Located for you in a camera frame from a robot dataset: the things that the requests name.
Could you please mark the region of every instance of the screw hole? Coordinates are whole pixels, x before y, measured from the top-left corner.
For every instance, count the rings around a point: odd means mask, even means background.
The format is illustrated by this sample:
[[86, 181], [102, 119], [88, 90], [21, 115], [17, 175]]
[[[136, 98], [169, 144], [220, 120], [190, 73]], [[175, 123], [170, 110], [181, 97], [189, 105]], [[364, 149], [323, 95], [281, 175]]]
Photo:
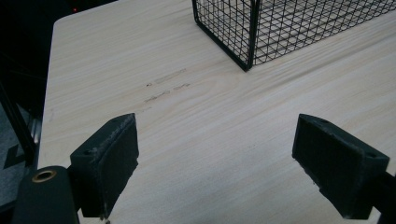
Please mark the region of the screw hole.
[[53, 170], [42, 171], [37, 175], [33, 176], [32, 181], [35, 183], [42, 183], [52, 179], [55, 176], [56, 176], [56, 171]]

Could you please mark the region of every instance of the wire grid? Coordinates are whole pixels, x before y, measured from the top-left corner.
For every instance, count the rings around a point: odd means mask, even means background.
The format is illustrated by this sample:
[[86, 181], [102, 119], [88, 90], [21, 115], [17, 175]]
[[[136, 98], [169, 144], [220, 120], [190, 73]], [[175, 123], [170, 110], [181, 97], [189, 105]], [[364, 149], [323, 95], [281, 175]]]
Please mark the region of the wire grid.
[[395, 0], [263, 0], [254, 64], [335, 35], [396, 8]]
[[271, 61], [396, 8], [396, 0], [192, 2], [194, 17], [201, 28], [203, 25], [222, 48], [224, 45], [226, 52], [233, 59], [236, 58], [236, 62], [244, 70], [248, 70], [253, 64]]
[[240, 60], [248, 63], [250, 1], [196, 1], [200, 22]]

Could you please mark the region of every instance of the wood grain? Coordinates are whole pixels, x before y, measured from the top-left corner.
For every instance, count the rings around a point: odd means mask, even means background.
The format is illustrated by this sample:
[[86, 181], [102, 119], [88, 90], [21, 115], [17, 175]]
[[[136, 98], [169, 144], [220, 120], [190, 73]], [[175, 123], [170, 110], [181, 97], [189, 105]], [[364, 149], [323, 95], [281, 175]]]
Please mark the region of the wood grain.
[[330, 120], [394, 174], [395, 64], [395, 12], [244, 73], [191, 1], [98, 7], [55, 24], [39, 166], [68, 166], [107, 120], [135, 112], [139, 165], [112, 223], [350, 223], [291, 157], [297, 118]]

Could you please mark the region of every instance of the black wire basket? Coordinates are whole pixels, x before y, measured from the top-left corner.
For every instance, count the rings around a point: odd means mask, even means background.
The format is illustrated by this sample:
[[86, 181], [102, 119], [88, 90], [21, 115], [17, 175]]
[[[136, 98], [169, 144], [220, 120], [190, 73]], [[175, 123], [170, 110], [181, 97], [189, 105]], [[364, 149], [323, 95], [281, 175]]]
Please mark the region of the black wire basket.
[[396, 0], [192, 0], [194, 18], [242, 69], [396, 8]]

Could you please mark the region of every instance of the wooden table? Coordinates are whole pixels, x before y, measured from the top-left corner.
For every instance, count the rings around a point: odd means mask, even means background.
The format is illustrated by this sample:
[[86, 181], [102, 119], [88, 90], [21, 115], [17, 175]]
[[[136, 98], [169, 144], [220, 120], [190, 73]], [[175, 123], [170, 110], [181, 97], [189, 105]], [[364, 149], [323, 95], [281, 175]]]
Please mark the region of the wooden table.
[[111, 223], [352, 223], [291, 157], [297, 118], [330, 120], [390, 156], [395, 174], [396, 12], [248, 73], [198, 28], [189, 0], [57, 21], [39, 167], [67, 167], [107, 120], [133, 112], [139, 165]]

